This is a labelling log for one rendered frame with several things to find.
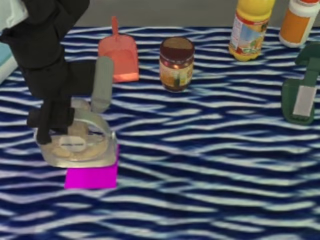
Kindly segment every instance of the red dustpan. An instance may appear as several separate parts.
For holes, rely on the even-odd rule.
[[[99,43],[99,57],[109,57],[114,62],[113,82],[134,82],[139,80],[138,50],[135,40],[118,33],[118,20],[112,17],[113,35]]]

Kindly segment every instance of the jar label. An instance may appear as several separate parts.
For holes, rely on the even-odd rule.
[[[269,19],[260,22],[253,22],[235,16],[231,35],[230,47],[243,56],[250,56],[260,53],[265,40]]]
[[[172,88],[184,87],[191,82],[194,64],[182,69],[173,69],[160,61],[160,79],[164,85]]]

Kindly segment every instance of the white robot part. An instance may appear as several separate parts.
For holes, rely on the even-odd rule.
[[[28,17],[28,10],[22,0],[0,1],[0,32],[13,28]]]

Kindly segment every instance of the pink napkin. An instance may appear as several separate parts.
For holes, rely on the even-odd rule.
[[[114,189],[117,187],[119,146],[116,162],[112,166],[92,168],[69,168],[65,178],[65,189]]]

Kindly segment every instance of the green tool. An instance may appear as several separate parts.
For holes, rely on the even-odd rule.
[[[306,66],[303,80],[288,79],[282,86],[282,112],[284,118],[297,125],[310,125],[315,118],[317,79],[320,74],[320,42],[307,45],[295,64]]]

